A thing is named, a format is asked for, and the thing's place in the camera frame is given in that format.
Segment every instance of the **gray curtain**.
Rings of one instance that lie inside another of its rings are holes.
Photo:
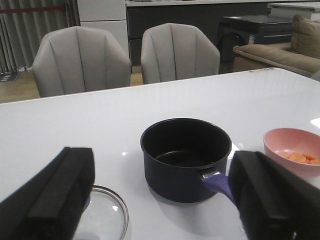
[[[0,14],[0,70],[10,73],[30,68],[43,36],[79,26],[77,0],[0,0],[1,10],[66,5],[66,9]]]

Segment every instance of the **kitchen counter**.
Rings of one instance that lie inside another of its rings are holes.
[[[197,4],[235,4],[256,2],[288,2],[288,0],[153,0],[153,1],[126,1],[127,7],[139,6],[173,6],[173,5],[197,5]],[[301,2],[301,0],[290,0],[290,2]]]

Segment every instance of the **sofa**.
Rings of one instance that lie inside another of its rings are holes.
[[[276,67],[320,80],[320,20],[297,14],[291,42],[235,46],[233,51],[234,72]]]

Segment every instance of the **black saucepan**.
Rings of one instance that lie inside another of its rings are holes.
[[[234,202],[225,176],[232,142],[220,127],[193,118],[173,118],[141,136],[144,173],[160,196],[180,203],[206,200],[218,192]]]

